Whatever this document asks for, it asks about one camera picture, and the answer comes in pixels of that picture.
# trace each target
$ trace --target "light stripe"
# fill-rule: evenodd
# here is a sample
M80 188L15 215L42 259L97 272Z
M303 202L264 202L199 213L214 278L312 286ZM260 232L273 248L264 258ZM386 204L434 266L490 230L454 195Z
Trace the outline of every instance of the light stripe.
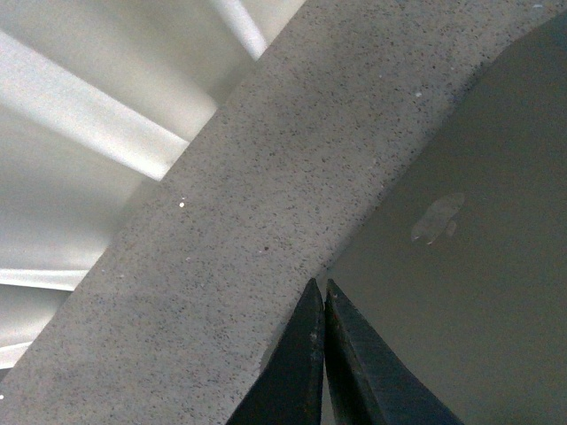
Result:
M14 367L32 343L8 345L0 348L0 369Z
M254 59L262 56L268 47L262 32L239 0L211 0L216 11L232 34Z
M189 142L0 32L0 102L160 180Z
M89 270L25 270L0 268L0 285L47 290L74 290Z

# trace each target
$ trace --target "speckled concrete surface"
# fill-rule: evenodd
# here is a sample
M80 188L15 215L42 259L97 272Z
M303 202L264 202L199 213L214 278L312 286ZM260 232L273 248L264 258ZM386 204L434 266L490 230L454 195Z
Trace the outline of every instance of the speckled concrete surface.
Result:
M308 1L3 380L0 423L224 423L473 71L565 8L533 5Z

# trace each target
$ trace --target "black metal tip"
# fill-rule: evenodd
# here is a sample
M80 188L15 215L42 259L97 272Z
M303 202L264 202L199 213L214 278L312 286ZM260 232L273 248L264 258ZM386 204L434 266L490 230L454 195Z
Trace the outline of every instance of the black metal tip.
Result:
M266 368L228 425L321 423L324 325L321 293L311 279Z
M325 301L325 359L341 424L462 425L403 365L334 281Z

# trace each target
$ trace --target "black pointed object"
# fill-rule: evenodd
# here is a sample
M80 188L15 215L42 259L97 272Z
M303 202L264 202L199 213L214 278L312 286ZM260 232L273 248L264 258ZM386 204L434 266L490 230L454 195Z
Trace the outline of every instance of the black pointed object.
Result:
M227 425L319 425L324 330L321 293L311 279L266 368Z
M337 423L462 425L332 280L327 285L325 320L325 361Z

